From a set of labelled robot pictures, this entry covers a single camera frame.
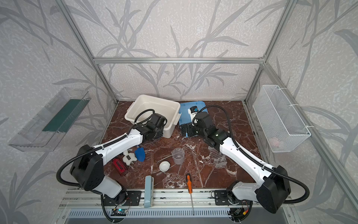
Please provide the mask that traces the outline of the clear test tube rack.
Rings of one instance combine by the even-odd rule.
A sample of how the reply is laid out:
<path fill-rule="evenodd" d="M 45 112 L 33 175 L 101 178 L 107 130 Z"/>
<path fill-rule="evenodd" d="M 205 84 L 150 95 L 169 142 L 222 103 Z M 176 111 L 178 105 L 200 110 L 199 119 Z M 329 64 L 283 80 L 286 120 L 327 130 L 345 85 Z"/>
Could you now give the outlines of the clear test tube rack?
<path fill-rule="evenodd" d="M 217 151 L 216 149 L 209 147 L 209 156 L 206 157 L 209 163 L 214 165 L 215 168 L 222 168 L 227 165 L 227 159 L 224 154 Z"/>

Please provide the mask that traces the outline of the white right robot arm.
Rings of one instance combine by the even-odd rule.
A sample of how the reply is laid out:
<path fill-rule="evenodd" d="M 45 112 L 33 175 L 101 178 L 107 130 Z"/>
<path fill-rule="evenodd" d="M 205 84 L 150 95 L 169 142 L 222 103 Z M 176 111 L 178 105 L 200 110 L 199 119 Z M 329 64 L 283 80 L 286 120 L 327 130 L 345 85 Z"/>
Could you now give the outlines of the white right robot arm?
<path fill-rule="evenodd" d="M 209 146 L 231 158 L 242 167 L 254 183 L 234 182 L 227 188 L 232 204 L 242 200 L 258 202 L 268 212 L 275 214 L 282 204 L 305 201 L 309 188 L 295 178 L 288 176 L 282 166 L 274 167 L 245 149 L 234 138 L 232 131 L 216 128 L 212 118 L 197 107 L 188 109 L 191 121 L 184 125 L 185 136 L 199 136 Z"/>

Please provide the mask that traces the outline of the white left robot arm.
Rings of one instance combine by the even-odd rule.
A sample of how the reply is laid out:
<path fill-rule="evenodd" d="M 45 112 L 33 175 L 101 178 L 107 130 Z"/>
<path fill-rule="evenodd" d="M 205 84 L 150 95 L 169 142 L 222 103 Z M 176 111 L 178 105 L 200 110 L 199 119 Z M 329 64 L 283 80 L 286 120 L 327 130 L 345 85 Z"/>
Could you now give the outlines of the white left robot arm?
<path fill-rule="evenodd" d="M 104 166 L 124 151 L 163 136 L 167 119 L 153 109 L 147 109 L 141 114 L 146 112 L 152 112 L 152 115 L 144 121 L 135 122 L 123 135 L 94 147 L 82 146 L 74 158 L 58 169 L 57 181 L 101 194 L 103 199 L 111 198 L 117 203 L 123 203 L 127 198 L 126 190 L 104 174 Z"/>

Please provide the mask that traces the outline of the blue plastic bin lid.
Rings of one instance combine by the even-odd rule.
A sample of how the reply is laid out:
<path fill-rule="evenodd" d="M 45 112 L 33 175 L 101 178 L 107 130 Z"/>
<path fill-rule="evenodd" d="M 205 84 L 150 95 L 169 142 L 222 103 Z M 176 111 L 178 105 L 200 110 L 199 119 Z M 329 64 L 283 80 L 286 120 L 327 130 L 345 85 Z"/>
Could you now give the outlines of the blue plastic bin lid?
<path fill-rule="evenodd" d="M 191 123 L 191 117 L 190 117 L 190 108 L 193 106 L 197 106 L 198 110 L 201 110 L 203 107 L 206 106 L 204 101 L 193 101 L 193 102 L 185 102 L 180 104 L 180 110 L 179 113 L 181 114 L 181 117 L 179 119 L 179 127 L 181 127 L 184 124 Z"/>

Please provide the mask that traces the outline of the clear plastic beaker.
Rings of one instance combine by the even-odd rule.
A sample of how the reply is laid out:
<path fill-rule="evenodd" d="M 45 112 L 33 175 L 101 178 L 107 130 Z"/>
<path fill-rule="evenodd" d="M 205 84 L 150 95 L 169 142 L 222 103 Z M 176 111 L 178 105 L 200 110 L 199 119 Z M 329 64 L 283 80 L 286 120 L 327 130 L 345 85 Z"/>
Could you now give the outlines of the clear plastic beaker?
<path fill-rule="evenodd" d="M 173 161 L 176 165 L 181 165 L 185 159 L 185 151 L 182 148 L 175 148 L 172 151 Z"/>

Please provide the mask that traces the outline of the white molecule model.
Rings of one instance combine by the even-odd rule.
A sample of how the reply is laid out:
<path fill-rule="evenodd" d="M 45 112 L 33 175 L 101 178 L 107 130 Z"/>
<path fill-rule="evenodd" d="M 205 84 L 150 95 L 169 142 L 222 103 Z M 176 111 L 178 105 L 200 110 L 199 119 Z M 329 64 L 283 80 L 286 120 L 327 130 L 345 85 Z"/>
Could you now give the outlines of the white molecule model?
<path fill-rule="evenodd" d="M 132 162 L 137 161 L 137 158 L 134 153 L 130 153 L 127 150 L 125 150 L 123 152 L 123 155 L 124 156 L 123 156 L 122 160 L 127 166 L 130 166 Z"/>

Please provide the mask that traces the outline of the grey teal bar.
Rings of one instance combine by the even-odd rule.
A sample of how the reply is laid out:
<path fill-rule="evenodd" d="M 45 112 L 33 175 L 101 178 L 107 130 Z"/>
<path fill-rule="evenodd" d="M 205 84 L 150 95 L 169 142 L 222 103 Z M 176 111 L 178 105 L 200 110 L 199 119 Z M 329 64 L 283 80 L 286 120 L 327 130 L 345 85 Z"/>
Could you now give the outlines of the grey teal bar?
<path fill-rule="evenodd" d="M 144 208 L 151 208 L 153 205 L 154 178 L 151 175 L 145 177 Z"/>

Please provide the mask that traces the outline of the red black lighter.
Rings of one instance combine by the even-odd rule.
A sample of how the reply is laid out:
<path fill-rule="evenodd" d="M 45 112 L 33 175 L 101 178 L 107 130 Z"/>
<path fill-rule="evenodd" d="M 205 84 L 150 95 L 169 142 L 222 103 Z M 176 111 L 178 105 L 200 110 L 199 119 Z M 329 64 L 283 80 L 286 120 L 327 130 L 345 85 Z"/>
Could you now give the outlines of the red black lighter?
<path fill-rule="evenodd" d="M 121 176 L 125 176 L 128 173 L 128 168 L 122 160 L 115 158 L 112 160 L 112 163 Z"/>

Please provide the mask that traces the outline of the green circuit board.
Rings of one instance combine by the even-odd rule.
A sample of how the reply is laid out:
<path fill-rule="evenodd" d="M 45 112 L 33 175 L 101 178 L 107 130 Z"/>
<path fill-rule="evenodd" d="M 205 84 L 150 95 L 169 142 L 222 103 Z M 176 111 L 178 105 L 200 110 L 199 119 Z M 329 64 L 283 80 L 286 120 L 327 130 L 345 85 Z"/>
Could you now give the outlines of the green circuit board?
<path fill-rule="evenodd" d="M 111 210 L 112 217 L 125 217 L 127 215 L 128 209 L 119 209 L 115 208 Z"/>

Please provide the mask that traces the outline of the wooden handled blue brush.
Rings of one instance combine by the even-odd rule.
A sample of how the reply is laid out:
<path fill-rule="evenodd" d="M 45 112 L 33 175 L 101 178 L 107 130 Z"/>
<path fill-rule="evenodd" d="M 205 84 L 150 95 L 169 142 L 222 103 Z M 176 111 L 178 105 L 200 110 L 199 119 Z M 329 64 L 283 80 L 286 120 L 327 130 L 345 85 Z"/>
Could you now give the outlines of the wooden handled blue brush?
<path fill-rule="evenodd" d="M 139 162 L 144 162 L 146 157 L 144 148 L 138 145 L 135 150 L 135 156 Z"/>

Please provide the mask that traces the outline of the orange handled screwdriver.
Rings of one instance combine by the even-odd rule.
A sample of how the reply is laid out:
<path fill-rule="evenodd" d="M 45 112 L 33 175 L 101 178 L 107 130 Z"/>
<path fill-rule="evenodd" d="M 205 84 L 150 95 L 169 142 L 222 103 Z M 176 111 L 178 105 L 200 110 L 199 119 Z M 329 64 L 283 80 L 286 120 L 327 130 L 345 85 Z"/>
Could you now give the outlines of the orange handled screwdriver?
<path fill-rule="evenodd" d="M 192 180 L 191 180 L 191 175 L 188 173 L 186 175 L 186 182 L 187 182 L 187 186 L 188 186 L 188 192 L 191 198 L 191 206 L 192 206 L 192 215 L 195 215 L 195 211 L 194 211 L 194 202 L 193 202 L 193 197 L 192 197 L 192 193 L 193 193 L 193 188 L 192 188 Z"/>

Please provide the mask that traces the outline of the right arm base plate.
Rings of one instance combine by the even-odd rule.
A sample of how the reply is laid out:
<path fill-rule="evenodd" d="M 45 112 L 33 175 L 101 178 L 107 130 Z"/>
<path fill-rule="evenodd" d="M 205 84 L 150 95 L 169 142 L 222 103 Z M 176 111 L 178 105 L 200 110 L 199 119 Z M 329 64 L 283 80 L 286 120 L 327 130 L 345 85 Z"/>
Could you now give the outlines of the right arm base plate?
<path fill-rule="evenodd" d="M 229 201 L 227 191 L 225 189 L 213 190 L 211 197 L 214 199 L 215 205 L 217 206 L 230 206 L 235 205 Z"/>

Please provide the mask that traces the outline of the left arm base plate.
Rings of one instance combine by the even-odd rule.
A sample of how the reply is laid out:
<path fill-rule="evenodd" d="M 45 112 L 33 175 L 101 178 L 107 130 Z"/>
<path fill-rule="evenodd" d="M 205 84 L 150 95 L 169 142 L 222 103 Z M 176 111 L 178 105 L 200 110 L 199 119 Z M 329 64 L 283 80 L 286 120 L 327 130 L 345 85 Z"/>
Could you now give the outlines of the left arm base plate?
<path fill-rule="evenodd" d="M 104 195 L 102 204 L 104 206 L 139 206 L 141 193 L 140 190 L 126 191 L 123 189 L 115 198 Z"/>

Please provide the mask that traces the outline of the aluminium frame profile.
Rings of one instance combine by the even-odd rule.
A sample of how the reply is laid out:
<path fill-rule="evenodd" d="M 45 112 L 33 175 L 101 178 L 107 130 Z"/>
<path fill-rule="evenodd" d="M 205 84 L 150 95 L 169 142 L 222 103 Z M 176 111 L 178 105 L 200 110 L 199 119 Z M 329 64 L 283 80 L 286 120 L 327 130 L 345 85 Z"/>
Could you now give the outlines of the aluminium frame profile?
<path fill-rule="evenodd" d="M 286 88 L 286 85 L 278 77 L 278 74 L 274 71 L 272 66 L 269 64 L 268 59 L 272 54 L 272 51 L 277 44 L 279 37 L 283 33 L 284 27 L 291 17 L 294 7 L 296 6 L 297 1 L 287 1 L 284 7 L 282 16 L 280 17 L 277 28 L 273 34 L 273 37 L 268 45 L 266 53 L 262 57 L 110 57 L 98 58 L 100 63 L 164 63 L 164 64 L 192 64 L 192 63 L 207 63 L 207 64 L 259 64 L 259 70 L 255 75 L 254 81 L 250 87 L 250 91 L 253 91 L 254 86 L 258 82 L 262 72 L 266 72 L 270 77 L 270 80 L 275 84 L 280 86 L 285 96 L 289 99 L 291 103 L 295 104 L 295 109 L 298 115 L 303 119 L 304 123 L 311 126 L 311 143 L 315 147 L 316 151 L 320 155 L 322 161 L 327 166 L 329 171 L 332 173 L 332 176 L 335 178 L 338 185 L 341 187 L 344 194 L 349 199 L 354 209 L 358 208 L 358 187 L 349 176 L 344 166 L 338 161 L 338 158 L 334 153 L 329 149 L 328 145 L 319 134 L 318 130 L 313 126 L 312 122 L 306 116 L 302 107 L 299 106 L 297 101 L 294 99 L 293 95 Z"/>

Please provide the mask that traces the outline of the clear wall shelf green mat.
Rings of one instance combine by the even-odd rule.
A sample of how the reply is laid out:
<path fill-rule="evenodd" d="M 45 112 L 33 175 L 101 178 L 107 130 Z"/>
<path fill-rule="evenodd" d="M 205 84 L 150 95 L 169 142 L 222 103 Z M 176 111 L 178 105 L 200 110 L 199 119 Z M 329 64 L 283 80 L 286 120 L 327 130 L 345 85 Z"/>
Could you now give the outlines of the clear wall shelf green mat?
<path fill-rule="evenodd" d="M 21 152 L 52 152 L 90 102 L 89 92 L 62 88 L 9 142 Z"/>

